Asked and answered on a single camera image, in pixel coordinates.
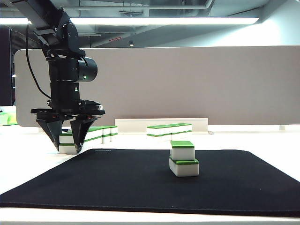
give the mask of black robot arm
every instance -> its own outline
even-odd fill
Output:
[[[95,61],[85,57],[79,48],[78,33],[64,9],[57,9],[50,0],[13,0],[12,3],[35,27],[49,63],[51,109],[32,109],[37,122],[48,134],[57,150],[63,121],[71,121],[75,149],[82,149],[91,124],[105,114],[100,103],[81,100],[78,82],[95,79],[98,68]]]

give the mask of stacked tiles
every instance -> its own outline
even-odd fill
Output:
[[[114,125],[90,127],[82,148],[89,149],[95,145],[111,142],[118,134],[118,127]],[[65,154],[76,154],[72,131],[60,134],[59,152]]]
[[[171,140],[189,139],[192,134],[192,124],[175,123],[172,125]]]
[[[118,127],[114,125],[101,126],[103,128],[102,143],[112,142],[118,134]]]
[[[102,144],[102,135],[103,135],[102,127],[90,127],[85,136],[82,147],[90,148],[94,145]],[[66,154],[77,153],[75,150],[75,144],[74,144],[73,134],[71,130],[60,134],[59,152],[66,153]]]
[[[173,123],[147,127],[147,136],[158,141],[188,139],[192,132],[192,124]]]
[[[169,167],[177,177],[199,175],[199,161],[195,158],[195,147],[190,141],[171,141]]]

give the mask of gray partition wall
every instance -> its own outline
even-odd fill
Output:
[[[115,118],[201,118],[210,125],[300,123],[300,46],[86,49],[98,76],[81,83],[81,98]],[[33,71],[50,93],[40,50]],[[25,51],[15,55],[17,119],[37,126],[30,109],[46,107],[30,76]]]

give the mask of black mat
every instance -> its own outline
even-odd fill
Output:
[[[200,175],[177,178],[168,150],[89,150],[0,195],[0,206],[300,217],[300,183],[250,152],[196,158]]]

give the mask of ceiling light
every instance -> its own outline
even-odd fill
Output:
[[[174,18],[150,18],[150,17],[93,17],[93,18],[71,18],[77,25],[199,25],[199,24],[253,24],[258,18],[248,17],[174,17]]]
[[[13,24],[28,24],[31,22],[27,18],[0,18],[0,24],[13,25]]]

